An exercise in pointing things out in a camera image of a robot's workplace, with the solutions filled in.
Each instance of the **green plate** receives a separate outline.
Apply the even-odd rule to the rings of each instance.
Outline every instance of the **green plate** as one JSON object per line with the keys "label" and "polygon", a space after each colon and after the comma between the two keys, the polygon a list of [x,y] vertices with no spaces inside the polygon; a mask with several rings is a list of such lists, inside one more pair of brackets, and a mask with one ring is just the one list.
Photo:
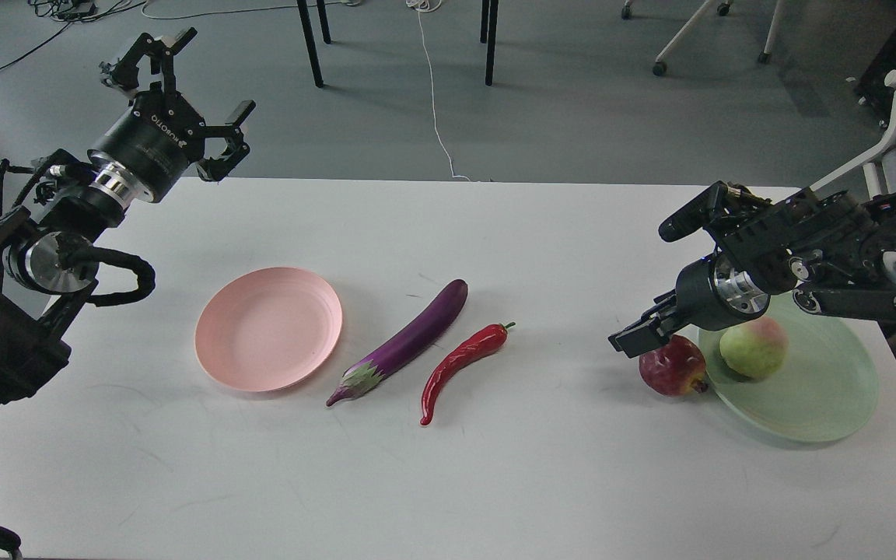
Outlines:
{"label": "green plate", "polygon": [[700,330],[697,346],[708,380],[725,404],[758,428],[794,442],[834,442],[862,428],[879,383],[866,348],[842,320],[808,315],[789,296],[772,298],[767,315],[790,339],[783,367],[764,380],[737,375],[721,358],[724,331]]}

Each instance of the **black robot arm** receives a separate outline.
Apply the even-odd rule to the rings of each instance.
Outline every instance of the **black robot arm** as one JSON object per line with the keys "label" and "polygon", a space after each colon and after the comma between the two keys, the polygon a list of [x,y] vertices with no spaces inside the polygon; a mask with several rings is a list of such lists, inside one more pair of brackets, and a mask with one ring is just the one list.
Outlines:
{"label": "black robot arm", "polygon": [[716,182],[659,226],[665,241],[703,228],[711,254],[687,265],[675,290],[608,340],[628,357],[687,325],[717,331],[756,319],[769,297],[793,292],[803,311],[896,323],[896,194],[858,205],[844,192],[803,189],[783,201]]}
{"label": "black robot arm", "polygon": [[[124,220],[136,198],[158,202],[192,163],[203,180],[221,180],[249,152],[241,124],[254,103],[240,103],[222,127],[205,120],[177,91],[172,59],[195,36],[188,29],[168,42],[142,34],[127,53],[102,64],[103,82],[131,95],[117,123],[89,149],[89,162],[58,149],[32,166],[0,164],[0,405],[31,397],[68,364],[71,349],[61,340],[86,303],[121,305],[154,289],[154,271],[142,258],[96,247],[107,228]],[[138,91],[138,65],[150,60],[159,77]],[[207,159],[207,138],[224,138],[227,149]],[[7,173],[30,175],[9,208],[2,203]],[[29,194],[43,205],[24,203]],[[97,295],[100,265],[127,268],[138,278],[129,292]],[[39,318],[4,297],[8,275],[29,290],[60,296]]]}

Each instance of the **pink plate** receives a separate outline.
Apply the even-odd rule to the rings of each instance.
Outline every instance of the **pink plate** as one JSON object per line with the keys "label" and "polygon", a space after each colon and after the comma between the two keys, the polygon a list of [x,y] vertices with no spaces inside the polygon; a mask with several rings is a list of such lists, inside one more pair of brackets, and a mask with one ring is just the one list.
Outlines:
{"label": "pink plate", "polygon": [[309,270],[265,268],[239,277],[206,304],[196,357],[238,390],[276,390],[323,364],[341,333],[334,288]]}

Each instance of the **white cable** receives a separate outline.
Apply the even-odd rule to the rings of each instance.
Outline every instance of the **white cable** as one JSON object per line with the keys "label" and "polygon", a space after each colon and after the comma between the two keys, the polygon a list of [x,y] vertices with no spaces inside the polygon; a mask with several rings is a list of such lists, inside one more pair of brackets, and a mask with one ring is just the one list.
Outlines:
{"label": "white cable", "polygon": [[[440,5],[441,2],[438,2],[438,5],[435,6],[433,10],[437,10]],[[438,137],[438,143],[440,143],[441,149],[445,150],[445,156],[448,156],[448,169],[451,170],[451,178],[453,178],[453,180],[458,178],[458,180],[471,181],[469,177],[455,173],[455,160],[452,159],[451,153],[448,153],[448,148],[445,148],[445,142],[441,141],[441,132],[438,132],[438,111],[434,107],[434,65],[431,64],[431,54],[427,52],[427,40],[424,38],[424,24],[420,21],[420,14],[422,13],[424,13],[422,10],[417,10],[417,25],[420,26],[420,44],[424,47],[424,56],[427,57],[427,69],[431,74],[431,114],[434,117],[434,135]]]}
{"label": "white cable", "polygon": [[406,7],[413,8],[420,13],[429,14],[440,8],[441,2],[443,1],[444,0],[438,0],[438,3],[435,4],[434,7],[431,7],[430,0],[406,0]]}

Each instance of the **plate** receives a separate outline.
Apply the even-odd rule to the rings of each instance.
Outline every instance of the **plate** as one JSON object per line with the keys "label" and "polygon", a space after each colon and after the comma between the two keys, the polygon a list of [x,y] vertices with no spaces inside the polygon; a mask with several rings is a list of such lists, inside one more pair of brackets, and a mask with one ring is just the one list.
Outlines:
{"label": "plate", "polygon": [[758,428],[794,442],[834,442],[869,421],[879,383],[866,348],[842,320],[808,315],[792,299],[775,297],[767,315],[790,345],[782,368],[764,380],[737,375],[721,358],[724,331],[700,330],[697,346],[708,380],[729,408]]}
{"label": "plate", "polygon": [[277,390],[305,379],[341,333],[334,288],[302,268],[265,268],[224,286],[196,323],[196,357],[237,390]]}

